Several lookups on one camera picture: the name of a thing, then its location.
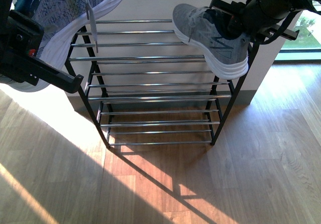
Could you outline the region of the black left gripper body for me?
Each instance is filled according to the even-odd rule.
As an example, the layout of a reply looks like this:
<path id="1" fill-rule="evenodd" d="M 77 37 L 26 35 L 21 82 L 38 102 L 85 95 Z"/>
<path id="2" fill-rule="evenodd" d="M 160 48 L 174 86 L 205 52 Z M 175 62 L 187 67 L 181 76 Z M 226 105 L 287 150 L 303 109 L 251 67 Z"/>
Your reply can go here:
<path id="1" fill-rule="evenodd" d="M 69 75 L 36 57 L 44 30 L 31 18 L 11 9 L 12 0 L 1 0 L 1 75 L 36 86 L 39 80 L 68 93 L 80 88 L 83 76 Z"/>

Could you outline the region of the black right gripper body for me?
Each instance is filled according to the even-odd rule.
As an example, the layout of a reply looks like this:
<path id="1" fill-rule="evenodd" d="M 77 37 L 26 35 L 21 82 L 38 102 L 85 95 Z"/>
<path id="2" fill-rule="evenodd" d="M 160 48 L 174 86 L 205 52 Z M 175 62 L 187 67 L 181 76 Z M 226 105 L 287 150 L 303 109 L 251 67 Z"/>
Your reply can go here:
<path id="1" fill-rule="evenodd" d="M 295 40 L 299 31 L 288 29 L 297 12 L 291 11 L 288 0 L 251 0 L 249 3 L 227 3 L 212 0 L 211 8 L 231 15 L 229 31 L 243 30 L 253 40 L 275 40 L 283 37 Z"/>

